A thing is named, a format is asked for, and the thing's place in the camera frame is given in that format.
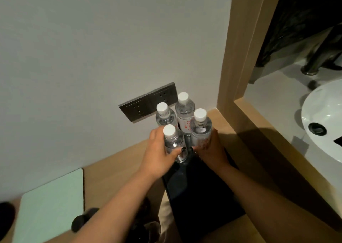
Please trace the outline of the person's left hand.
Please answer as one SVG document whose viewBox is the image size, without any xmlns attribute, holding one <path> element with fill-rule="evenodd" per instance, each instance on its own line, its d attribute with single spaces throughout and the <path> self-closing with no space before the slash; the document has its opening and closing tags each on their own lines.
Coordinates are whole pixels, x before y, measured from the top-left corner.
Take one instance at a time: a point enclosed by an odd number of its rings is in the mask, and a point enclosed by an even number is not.
<svg viewBox="0 0 342 243">
<path fill-rule="evenodd" d="M 139 172 L 149 180 L 156 181 L 167 173 L 181 151 L 181 148 L 176 148 L 170 154 L 166 153 L 163 127 L 153 129 L 149 135 Z"/>
</svg>

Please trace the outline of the pale green flat board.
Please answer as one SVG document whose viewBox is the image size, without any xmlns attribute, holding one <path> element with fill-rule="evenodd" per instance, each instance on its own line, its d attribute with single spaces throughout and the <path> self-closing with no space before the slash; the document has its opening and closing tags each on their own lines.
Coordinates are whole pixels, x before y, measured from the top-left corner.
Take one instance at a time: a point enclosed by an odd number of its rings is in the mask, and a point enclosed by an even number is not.
<svg viewBox="0 0 342 243">
<path fill-rule="evenodd" d="M 25 193 L 12 243 L 45 243 L 71 229 L 84 211 L 82 168 Z"/>
</svg>

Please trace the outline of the person's right forearm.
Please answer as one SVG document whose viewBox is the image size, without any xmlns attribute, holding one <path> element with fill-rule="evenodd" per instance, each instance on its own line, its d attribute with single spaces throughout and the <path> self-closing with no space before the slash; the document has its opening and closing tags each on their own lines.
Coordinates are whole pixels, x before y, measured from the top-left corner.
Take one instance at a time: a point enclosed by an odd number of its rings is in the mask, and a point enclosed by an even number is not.
<svg viewBox="0 0 342 243">
<path fill-rule="evenodd" d="M 229 163 L 206 164 L 237 196 L 267 243 L 342 243 L 342 234 Z"/>
</svg>

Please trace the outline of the person's left forearm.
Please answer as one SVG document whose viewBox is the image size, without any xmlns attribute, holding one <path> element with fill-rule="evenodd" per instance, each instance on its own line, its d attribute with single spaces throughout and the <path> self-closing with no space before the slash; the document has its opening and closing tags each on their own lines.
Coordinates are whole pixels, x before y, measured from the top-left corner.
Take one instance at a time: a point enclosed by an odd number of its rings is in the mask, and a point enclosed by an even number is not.
<svg viewBox="0 0 342 243">
<path fill-rule="evenodd" d="M 162 175 L 151 168 L 139 169 L 77 232 L 71 243 L 122 243 L 143 199 Z"/>
</svg>

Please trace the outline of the white round sink basin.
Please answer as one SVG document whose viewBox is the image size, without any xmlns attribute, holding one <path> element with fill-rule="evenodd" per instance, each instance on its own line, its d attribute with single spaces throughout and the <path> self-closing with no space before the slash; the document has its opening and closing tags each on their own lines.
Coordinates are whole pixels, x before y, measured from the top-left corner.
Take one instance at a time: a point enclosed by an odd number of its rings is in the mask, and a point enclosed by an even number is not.
<svg viewBox="0 0 342 243">
<path fill-rule="evenodd" d="M 301 119 L 314 144 L 342 163 L 342 78 L 313 90 L 303 103 Z"/>
</svg>

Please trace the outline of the person's right hand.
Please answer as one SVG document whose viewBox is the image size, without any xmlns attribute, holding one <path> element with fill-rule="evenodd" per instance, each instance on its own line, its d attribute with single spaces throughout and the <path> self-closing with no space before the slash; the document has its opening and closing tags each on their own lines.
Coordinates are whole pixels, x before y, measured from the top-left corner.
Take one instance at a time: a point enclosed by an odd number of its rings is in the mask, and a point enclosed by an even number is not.
<svg viewBox="0 0 342 243">
<path fill-rule="evenodd" d="M 231 167 L 215 128 L 212 129 L 211 142 L 208 147 L 211 151 L 211 156 L 209 158 L 201 158 L 201 160 L 203 160 L 211 170 L 216 174 L 219 174 Z"/>
</svg>

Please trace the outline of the grey wall socket plate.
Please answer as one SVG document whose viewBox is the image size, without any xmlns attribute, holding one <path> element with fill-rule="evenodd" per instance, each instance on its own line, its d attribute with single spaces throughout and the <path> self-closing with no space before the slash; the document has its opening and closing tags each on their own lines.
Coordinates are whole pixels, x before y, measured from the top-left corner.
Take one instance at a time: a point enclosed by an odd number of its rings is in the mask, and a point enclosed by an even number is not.
<svg viewBox="0 0 342 243">
<path fill-rule="evenodd" d="M 156 112 L 156 106 L 147 93 L 119 104 L 119 108 L 131 123 L 139 122 Z"/>
<path fill-rule="evenodd" d="M 178 102 L 177 95 L 177 89 L 174 82 L 147 93 L 149 103 L 153 110 L 156 110 L 156 106 L 161 102 L 166 103 L 168 106 L 175 104 Z"/>
</svg>

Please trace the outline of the light wooden partition frame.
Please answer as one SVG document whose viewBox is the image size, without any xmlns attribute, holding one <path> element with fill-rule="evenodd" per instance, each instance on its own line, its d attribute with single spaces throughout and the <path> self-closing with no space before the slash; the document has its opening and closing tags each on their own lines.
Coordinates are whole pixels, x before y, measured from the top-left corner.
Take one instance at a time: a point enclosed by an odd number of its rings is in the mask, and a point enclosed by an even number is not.
<svg viewBox="0 0 342 243">
<path fill-rule="evenodd" d="M 342 196 L 244 94 L 279 0 L 232 0 L 217 109 L 286 198 L 321 219 L 342 219 Z"/>
</svg>

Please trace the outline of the clear water bottle white cap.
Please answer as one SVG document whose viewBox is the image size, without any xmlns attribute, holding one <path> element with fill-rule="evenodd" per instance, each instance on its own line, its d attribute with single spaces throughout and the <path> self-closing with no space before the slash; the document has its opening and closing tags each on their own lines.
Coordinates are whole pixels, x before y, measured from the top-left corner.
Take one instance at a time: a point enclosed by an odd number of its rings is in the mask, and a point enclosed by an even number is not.
<svg viewBox="0 0 342 243">
<path fill-rule="evenodd" d="M 167 103 L 160 102 L 156 106 L 156 122 L 159 126 L 173 125 L 178 129 L 178 121 L 176 113 L 171 109 Z"/>
<path fill-rule="evenodd" d="M 181 148 L 181 153 L 175 159 L 177 163 L 183 163 L 188 157 L 188 149 L 186 141 L 181 130 L 175 126 L 168 124 L 163 128 L 165 151 L 170 154 L 174 149 Z"/>
<path fill-rule="evenodd" d="M 186 92 L 181 92 L 177 96 L 178 102 L 175 105 L 175 110 L 178 118 L 178 123 L 181 131 L 185 136 L 191 136 L 190 122 L 194 118 L 195 103 Z"/>
<path fill-rule="evenodd" d="M 205 149 L 211 142 L 212 120 L 207 116 L 207 111 L 198 108 L 194 111 L 194 117 L 190 122 L 191 143 L 193 146 Z"/>
</svg>

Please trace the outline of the black round lid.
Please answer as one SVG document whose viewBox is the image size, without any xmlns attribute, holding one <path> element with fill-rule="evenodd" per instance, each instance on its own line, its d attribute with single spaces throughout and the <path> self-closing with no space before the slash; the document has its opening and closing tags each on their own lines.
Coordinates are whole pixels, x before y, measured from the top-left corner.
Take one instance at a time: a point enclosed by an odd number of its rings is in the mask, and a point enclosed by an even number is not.
<svg viewBox="0 0 342 243">
<path fill-rule="evenodd" d="M 98 207 L 92 207 L 86 210 L 83 214 L 75 217 L 71 224 L 71 231 L 73 233 L 77 233 L 99 209 L 100 208 Z"/>
</svg>

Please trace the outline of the dark metal faucet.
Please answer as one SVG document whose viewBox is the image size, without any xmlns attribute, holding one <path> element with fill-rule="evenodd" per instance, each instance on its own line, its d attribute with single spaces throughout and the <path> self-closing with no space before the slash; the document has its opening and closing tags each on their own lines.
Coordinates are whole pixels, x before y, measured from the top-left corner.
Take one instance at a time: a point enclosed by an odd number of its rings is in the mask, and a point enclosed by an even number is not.
<svg viewBox="0 0 342 243">
<path fill-rule="evenodd" d="M 342 66 L 335 64 L 335 60 L 340 55 L 342 55 L 342 24 L 331 29 L 322 44 L 301 68 L 301 72 L 307 76 L 314 76 L 319 72 L 320 67 L 342 71 Z"/>
</svg>

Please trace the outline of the black rectangular tray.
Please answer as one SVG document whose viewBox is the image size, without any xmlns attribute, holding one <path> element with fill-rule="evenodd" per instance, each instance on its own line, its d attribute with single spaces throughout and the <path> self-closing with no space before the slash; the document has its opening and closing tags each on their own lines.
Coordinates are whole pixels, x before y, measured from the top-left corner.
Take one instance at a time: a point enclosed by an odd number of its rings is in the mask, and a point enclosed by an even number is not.
<svg viewBox="0 0 342 243">
<path fill-rule="evenodd" d="M 162 177 L 183 243 L 194 243 L 245 215 L 232 190 L 194 152 L 186 137 L 187 158 Z"/>
</svg>

